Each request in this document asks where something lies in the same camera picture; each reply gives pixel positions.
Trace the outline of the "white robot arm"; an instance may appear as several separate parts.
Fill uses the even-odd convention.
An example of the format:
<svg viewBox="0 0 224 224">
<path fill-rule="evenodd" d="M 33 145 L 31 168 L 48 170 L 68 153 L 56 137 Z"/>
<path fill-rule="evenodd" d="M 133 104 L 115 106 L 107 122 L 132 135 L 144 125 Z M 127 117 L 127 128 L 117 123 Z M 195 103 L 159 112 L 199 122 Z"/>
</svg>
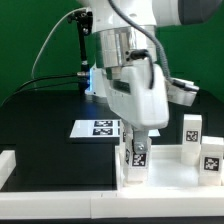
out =
<svg viewBox="0 0 224 224">
<path fill-rule="evenodd" d="M 170 74 L 155 29 L 208 21 L 223 0 L 78 0 L 93 15 L 96 67 L 110 109 L 131 128 L 131 149 L 148 151 L 148 132 L 169 121 L 168 103 L 191 105 L 199 87 Z"/>
</svg>

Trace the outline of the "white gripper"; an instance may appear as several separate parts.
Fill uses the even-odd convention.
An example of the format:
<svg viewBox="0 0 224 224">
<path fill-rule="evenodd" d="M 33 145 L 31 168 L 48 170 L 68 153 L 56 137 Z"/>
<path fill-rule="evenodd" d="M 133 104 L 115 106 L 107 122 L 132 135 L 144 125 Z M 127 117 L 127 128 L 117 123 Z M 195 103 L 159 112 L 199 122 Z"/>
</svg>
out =
<svg viewBox="0 0 224 224">
<path fill-rule="evenodd" d="M 106 96 L 112 112 L 137 130 L 133 131 L 136 154 L 148 150 L 148 131 L 165 128 L 169 122 L 168 102 L 191 106 L 199 90 L 193 82 L 165 79 L 159 65 L 153 65 L 154 84 L 149 88 L 151 73 L 148 63 L 123 67 L 120 78 L 109 80 L 103 75 Z"/>
</svg>

